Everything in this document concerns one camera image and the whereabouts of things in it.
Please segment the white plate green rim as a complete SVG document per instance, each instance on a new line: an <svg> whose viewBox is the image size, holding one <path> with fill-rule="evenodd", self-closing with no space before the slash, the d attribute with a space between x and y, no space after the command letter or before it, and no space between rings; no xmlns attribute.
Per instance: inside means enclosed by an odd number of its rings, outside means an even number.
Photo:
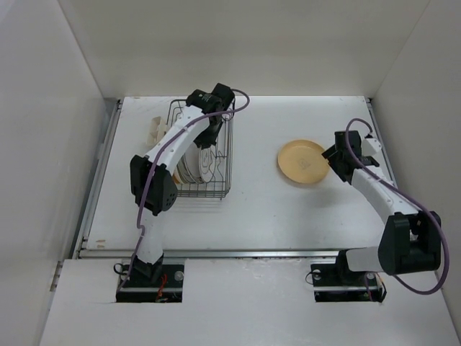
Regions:
<svg viewBox="0 0 461 346"><path fill-rule="evenodd" d="M217 165L217 148L211 145L203 148L199 153L199 172L201 180L209 183L213 180Z"/></svg>

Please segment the tan plastic plate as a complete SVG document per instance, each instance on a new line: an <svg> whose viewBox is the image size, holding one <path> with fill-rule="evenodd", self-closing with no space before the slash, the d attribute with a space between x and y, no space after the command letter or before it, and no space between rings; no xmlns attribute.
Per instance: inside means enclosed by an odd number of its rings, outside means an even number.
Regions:
<svg viewBox="0 0 461 346"><path fill-rule="evenodd" d="M284 144L277 154L277 166L286 178L298 184L316 184L330 169L322 156L324 148L314 141L297 139Z"/></svg>

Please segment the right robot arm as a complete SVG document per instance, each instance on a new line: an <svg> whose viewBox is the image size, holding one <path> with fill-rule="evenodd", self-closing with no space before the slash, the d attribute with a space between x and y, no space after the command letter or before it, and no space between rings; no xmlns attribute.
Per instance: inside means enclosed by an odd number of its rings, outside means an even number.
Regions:
<svg viewBox="0 0 461 346"><path fill-rule="evenodd" d="M322 153L336 175L362 194L384 224L379 244L344 249L334 276L349 284L361 272L388 275L426 272L441 264L441 239L431 219L413 203L392 191L380 164L362 154L358 131L335 132L335 143Z"/></svg>

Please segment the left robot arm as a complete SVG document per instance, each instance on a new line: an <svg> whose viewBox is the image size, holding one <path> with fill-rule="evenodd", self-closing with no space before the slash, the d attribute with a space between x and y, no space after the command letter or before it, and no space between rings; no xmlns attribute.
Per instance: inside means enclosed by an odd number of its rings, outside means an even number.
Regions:
<svg viewBox="0 0 461 346"><path fill-rule="evenodd" d="M158 216L172 207L178 194L173 181L177 164L192 144L197 148L216 144L223 116L233 113L235 97L235 90L221 83L211 92L194 90L164 137L147 154L130 161L130 190L138 206L140 236L128 272L144 285L160 280L164 251L160 232L146 226L143 213L148 210Z"/></svg>

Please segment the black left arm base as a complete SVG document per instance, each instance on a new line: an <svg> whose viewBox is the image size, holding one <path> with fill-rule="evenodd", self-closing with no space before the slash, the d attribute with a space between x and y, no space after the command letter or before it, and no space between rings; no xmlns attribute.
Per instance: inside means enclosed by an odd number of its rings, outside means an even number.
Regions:
<svg viewBox="0 0 461 346"><path fill-rule="evenodd" d="M117 288L117 303L181 303L184 284L184 263L166 263L160 277L152 282L132 270L121 288Z"/></svg>

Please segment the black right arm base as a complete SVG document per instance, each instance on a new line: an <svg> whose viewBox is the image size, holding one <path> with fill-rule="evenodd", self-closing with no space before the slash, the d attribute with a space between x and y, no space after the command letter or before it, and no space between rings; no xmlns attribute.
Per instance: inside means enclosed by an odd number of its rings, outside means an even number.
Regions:
<svg viewBox="0 0 461 346"><path fill-rule="evenodd" d="M352 272L343 278L335 264L312 264L308 276L316 303L382 303L388 293L379 275Z"/></svg>

